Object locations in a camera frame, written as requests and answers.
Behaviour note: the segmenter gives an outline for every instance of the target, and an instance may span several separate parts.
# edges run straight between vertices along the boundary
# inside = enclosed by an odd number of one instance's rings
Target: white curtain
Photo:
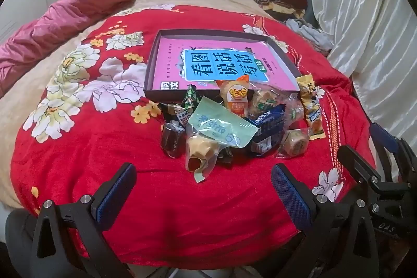
[[[417,16],[407,0],[312,0],[368,117],[417,150]]]

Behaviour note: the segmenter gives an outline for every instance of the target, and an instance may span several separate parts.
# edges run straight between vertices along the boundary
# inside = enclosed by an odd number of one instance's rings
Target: green wrapper
[[[187,93],[185,94],[184,100],[181,106],[190,113],[193,113],[201,101],[201,97],[197,93],[197,87],[195,85],[188,85]]]

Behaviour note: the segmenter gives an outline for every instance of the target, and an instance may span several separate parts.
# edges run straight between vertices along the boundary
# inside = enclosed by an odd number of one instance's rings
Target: white flower print
[[[145,41],[143,40],[142,32],[134,32],[132,34],[117,34],[109,39],[107,39],[107,48],[106,50],[124,50],[126,47],[143,45]]]
[[[76,94],[83,89],[83,85],[77,85],[77,87],[69,97],[64,96],[62,91],[48,92],[37,109],[24,122],[23,129],[28,131],[35,123],[31,135],[39,143],[47,141],[49,137],[60,138],[62,136],[61,130],[69,132],[74,126],[70,116],[78,114],[83,105],[76,97]]]
[[[92,48],[91,44],[79,45],[58,67],[49,81],[48,92],[62,91],[63,96],[71,96],[78,89],[79,82],[90,78],[86,69],[95,65],[100,58],[99,53],[100,50]]]
[[[316,86],[317,98],[322,99],[325,92],[320,86]]]
[[[129,14],[136,14],[138,12],[142,12],[143,10],[172,10],[174,7],[175,7],[174,4],[162,4],[162,5],[153,5],[151,7],[139,8],[139,9],[131,8],[131,9],[122,10],[116,13],[114,17],[127,16]]]
[[[261,36],[270,37],[281,48],[282,51],[284,51],[285,53],[288,52],[288,45],[285,42],[283,42],[283,41],[277,40],[277,38],[275,36],[268,36],[260,28],[258,28],[258,27],[251,27],[248,24],[244,24],[244,25],[242,25],[242,27],[243,27],[243,31],[245,31],[248,34],[259,34]]]
[[[109,58],[103,62],[99,72],[102,74],[88,83],[77,93],[77,98],[88,102],[93,96],[95,109],[109,112],[119,103],[134,103],[144,96],[146,64],[136,63],[123,70],[122,62],[117,58]]]
[[[318,186],[311,190],[311,192],[314,195],[325,195],[330,201],[334,202],[343,188],[343,182],[336,184],[338,180],[339,172],[336,168],[330,170],[329,176],[322,171],[318,177]]]

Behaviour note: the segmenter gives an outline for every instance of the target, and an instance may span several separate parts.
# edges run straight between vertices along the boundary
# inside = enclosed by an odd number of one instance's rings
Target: blue snack package
[[[249,143],[251,152],[261,155],[281,142],[284,135],[284,114],[285,104],[280,104],[261,114],[256,120],[245,118],[258,128],[258,132]]]

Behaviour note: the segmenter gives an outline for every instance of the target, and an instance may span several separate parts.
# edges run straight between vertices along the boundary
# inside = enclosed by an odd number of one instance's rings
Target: gray fabric
[[[334,37],[326,32],[309,28],[305,25],[300,27],[297,21],[293,19],[288,19],[285,22],[285,25],[295,33],[298,33],[324,50],[331,50],[333,48]]]

